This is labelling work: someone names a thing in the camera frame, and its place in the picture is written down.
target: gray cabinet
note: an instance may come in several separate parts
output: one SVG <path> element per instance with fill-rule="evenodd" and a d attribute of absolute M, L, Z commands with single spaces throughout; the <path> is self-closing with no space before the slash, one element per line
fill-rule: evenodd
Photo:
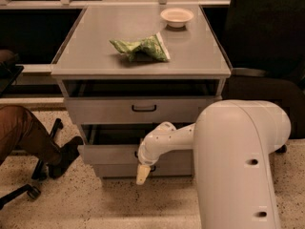
<path fill-rule="evenodd" d="M 181 128 L 194 123 L 220 100 L 230 69 L 197 5 L 181 5 L 194 19 L 172 30 L 158 4 L 88 7 L 67 42 L 52 76 L 65 97 L 71 120 L 85 140 L 79 147 L 98 177 L 135 177 L 140 141 L 159 123 Z M 110 39 L 160 32 L 169 62 L 133 62 L 119 55 Z M 151 176 L 190 176 L 193 152 L 163 155 Z"/>

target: mounting hole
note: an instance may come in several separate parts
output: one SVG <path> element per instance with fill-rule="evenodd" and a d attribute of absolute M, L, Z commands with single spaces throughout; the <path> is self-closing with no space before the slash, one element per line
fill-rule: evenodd
<path fill-rule="evenodd" d="M 254 214 L 254 216 L 256 218 L 266 218 L 267 217 L 267 212 L 265 212 L 265 211 L 256 212 Z"/>
<path fill-rule="evenodd" d="M 258 160 L 256 158 L 252 158 L 252 159 L 247 160 L 246 163 L 249 165 L 257 165 Z"/>

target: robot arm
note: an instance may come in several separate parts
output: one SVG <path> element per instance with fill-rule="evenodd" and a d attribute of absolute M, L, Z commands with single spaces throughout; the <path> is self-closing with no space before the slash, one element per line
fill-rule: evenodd
<path fill-rule="evenodd" d="M 144 168 L 138 168 L 138 184 L 160 155 L 193 148 L 202 228 L 280 229 L 269 154 L 285 144 L 291 124 L 278 106 L 219 101 L 194 125 L 179 130 L 167 126 L 161 124 L 142 142 L 139 167 Z"/>
<path fill-rule="evenodd" d="M 193 129 L 194 124 L 176 130 L 172 123 L 163 122 L 147 134 L 138 150 L 140 164 L 137 169 L 136 184 L 144 184 L 151 166 L 161 155 L 171 150 L 192 149 Z"/>

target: speckled floor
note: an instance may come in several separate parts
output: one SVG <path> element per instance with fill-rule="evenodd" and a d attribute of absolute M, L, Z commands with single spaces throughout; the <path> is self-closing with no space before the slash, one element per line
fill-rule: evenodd
<path fill-rule="evenodd" d="M 78 131 L 65 111 L 37 112 L 51 128 L 60 117 L 65 128 L 57 136 L 62 145 Z M 274 187 L 282 228 L 305 228 L 305 140 L 290 140 L 288 153 L 271 155 Z M 0 211 L 0 228 L 200 228 L 195 181 L 190 177 L 154 178 L 144 186 L 135 180 L 96 177 L 79 157 L 57 180 L 31 180 L 37 159 L 10 156 L 0 167 L 0 197 L 25 183 L 42 194 L 33 201 L 26 194 Z"/>

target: chip bag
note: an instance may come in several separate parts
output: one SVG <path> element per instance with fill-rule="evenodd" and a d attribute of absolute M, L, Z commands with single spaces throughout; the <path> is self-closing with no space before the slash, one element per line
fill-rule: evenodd
<path fill-rule="evenodd" d="M 144 53 L 158 61 L 170 60 L 169 52 L 164 46 L 160 32 L 136 42 L 122 40 L 110 40 L 110 42 L 120 53 L 127 55 L 130 62 L 133 62 L 139 53 Z"/>

